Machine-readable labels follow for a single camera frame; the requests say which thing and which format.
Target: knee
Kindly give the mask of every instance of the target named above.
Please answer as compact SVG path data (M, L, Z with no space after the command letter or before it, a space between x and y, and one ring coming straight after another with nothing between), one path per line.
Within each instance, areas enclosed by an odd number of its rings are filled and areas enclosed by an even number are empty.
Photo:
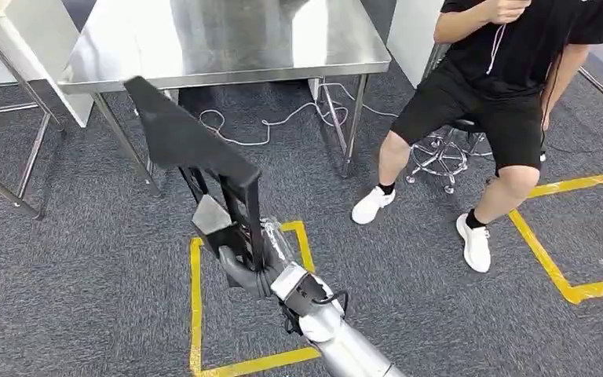
M528 196L539 180L539 170L534 167L503 167L498 173L500 181L520 198Z
M409 153L410 145L401 136L390 131L382 142L383 150L390 153Z

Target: hand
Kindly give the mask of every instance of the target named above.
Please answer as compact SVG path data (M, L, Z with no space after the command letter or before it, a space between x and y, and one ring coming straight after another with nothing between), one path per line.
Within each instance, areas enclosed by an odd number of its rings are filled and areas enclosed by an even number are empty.
M546 131L549 129L549 114L544 116L542 119L542 130Z
M482 2L485 15L493 24L509 24L519 19L531 0L486 0Z

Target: shoe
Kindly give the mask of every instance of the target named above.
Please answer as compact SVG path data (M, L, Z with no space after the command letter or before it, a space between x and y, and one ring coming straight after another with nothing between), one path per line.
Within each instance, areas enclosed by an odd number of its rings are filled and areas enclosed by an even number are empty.
M491 253L488 249L489 233L486 227L471 229L466 224L468 214L462 214L456 219L456 230L466 242L463 247L463 258L471 269L486 273L491 265Z
M385 195L382 188L375 186L375 188L353 208L353 221L360 225L368 224L373 221L380 208L384 208L392 203L396 194L397 191L394 190L391 194Z

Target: man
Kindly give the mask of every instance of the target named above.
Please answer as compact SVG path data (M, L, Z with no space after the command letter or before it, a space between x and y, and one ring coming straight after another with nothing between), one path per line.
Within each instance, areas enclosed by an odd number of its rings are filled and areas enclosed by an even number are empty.
M496 179L456 228L466 262L486 273L486 226L537 184L549 112L589 45L603 43L603 0L445 0L434 38L452 46L392 125L380 148L380 182L353 208L353 220L367 224L392 203L411 145L471 114L492 147Z

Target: white earphone cable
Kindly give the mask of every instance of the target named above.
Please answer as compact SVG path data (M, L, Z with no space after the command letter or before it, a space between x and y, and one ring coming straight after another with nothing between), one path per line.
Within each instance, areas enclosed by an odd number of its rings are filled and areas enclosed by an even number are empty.
M348 95L348 97L351 100L355 100L355 97L353 97L350 92L345 88L345 86L343 86L342 84L338 83L338 82L327 82L324 84L320 84L318 90L321 90L323 87L329 87L329 86L339 86L341 87L341 89L343 89L343 92L345 92L345 94ZM223 116L223 114L221 114L220 111L215 110L215 109L207 109L203 112L199 113L198 116L198 120L200 123L203 124L203 126L205 126L207 129L212 130L213 132L216 133L216 135L218 135L218 137L220 137L221 139L223 139L224 141L227 141L228 143L233 143L236 145L241 145L244 147L254 147L254 146L261 146L261 145L267 145L269 143L269 141L271 140L271 134L272 134L272 126L282 126L283 124L287 123L293 116L295 116L297 113L299 113L301 110L307 108L308 106L313 106L316 109L316 112L318 113L318 115L320 115L320 118L323 120L323 122L328 125L329 127L334 127L334 124L329 122L327 120L327 116L331 114L331 112L325 112L322 113L322 110L320 109L320 106L318 106L315 102L308 102L306 104L303 104L302 106L300 106L299 108L297 108L297 110L293 111L292 113L290 113L285 119L278 121L278 122L269 122L265 119L261 120L260 122L264 125L267 126L267 138L264 141L255 141L255 142L244 142L244 141L238 141L238 140L234 140L231 139L229 137L226 137L225 135L223 135L221 133L221 129L222 127L225 125L225 117ZM379 112L374 110L373 108L368 107L367 105L364 105L364 107L370 111L373 112L375 114L378 115L383 115L383 116L390 116L393 118L398 118L398 115L390 113L390 112ZM334 110L338 113L339 111L345 112L345 115L343 116L342 119L339 119L338 121L338 126L342 126L343 124L345 124L345 121L348 119L348 114L349 114L349 110L348 108L345 108L343 106L334 108ZM210 126L208 124L206 124L203 120L203 117L208 114L208 113L213 113L218 115L218 117L221 119L220 124L218 126Z

